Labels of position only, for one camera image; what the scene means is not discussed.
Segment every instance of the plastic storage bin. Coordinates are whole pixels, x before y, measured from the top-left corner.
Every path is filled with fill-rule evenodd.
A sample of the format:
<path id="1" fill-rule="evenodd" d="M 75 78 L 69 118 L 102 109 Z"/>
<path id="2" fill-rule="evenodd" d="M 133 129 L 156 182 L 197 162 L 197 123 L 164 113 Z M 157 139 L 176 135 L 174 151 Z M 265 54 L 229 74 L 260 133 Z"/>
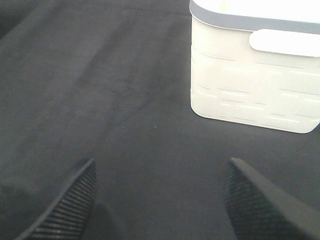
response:
<path id="1" fill-rule="evenodd" d="M 320 1 L 191 0 L 191 107 L 308 133 L 320 123 Z"/>

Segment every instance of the white plastic basket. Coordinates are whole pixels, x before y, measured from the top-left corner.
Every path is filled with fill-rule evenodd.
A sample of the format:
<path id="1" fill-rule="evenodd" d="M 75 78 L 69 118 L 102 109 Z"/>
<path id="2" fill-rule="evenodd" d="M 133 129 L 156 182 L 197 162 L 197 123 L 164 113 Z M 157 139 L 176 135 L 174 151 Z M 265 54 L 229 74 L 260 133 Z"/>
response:
<path id="1" fill-rule="evenodd" d="M 277 16 L 281 9 L 266 11 L 272 1 L 251 11 L 238 0 L 190 1 L 191 107 L 206 118 L 308 133 L 320 123 L 320 2 L 306 0 L 309 12 L 297 21 L 298 6 Z"/>

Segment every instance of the black carpet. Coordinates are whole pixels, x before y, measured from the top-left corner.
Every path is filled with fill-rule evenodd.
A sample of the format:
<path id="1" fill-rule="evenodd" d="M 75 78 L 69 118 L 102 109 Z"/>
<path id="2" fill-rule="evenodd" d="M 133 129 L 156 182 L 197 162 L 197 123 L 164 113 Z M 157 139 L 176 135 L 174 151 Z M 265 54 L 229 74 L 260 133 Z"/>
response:
<path id="1" fill-rule="evenodd" d="M 24 193 L 0 188 L 0 221 L 84 157 L 98 182 L 83 239 L 234 240 L 222 195 L 231 157 L 320 209 L 319 127 L 192 111 L 188 0 L 21 6 L 0 40 L 0 183 Z"/>

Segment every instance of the fabric surface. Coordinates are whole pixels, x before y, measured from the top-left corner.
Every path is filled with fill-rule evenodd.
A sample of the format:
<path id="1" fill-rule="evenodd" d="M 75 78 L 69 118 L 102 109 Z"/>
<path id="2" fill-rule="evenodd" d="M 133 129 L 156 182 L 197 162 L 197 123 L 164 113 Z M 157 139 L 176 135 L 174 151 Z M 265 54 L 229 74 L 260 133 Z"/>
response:
<path id="1" fill-rule="evenodd" d="M 0 40 L 0 220 L 84 157 L 98 188 L 83 239 L 235 239 L 222 196 L 231 157 L 320 209 L 319 127 L 192 111 L 188 0 L 37 4 Z"/>

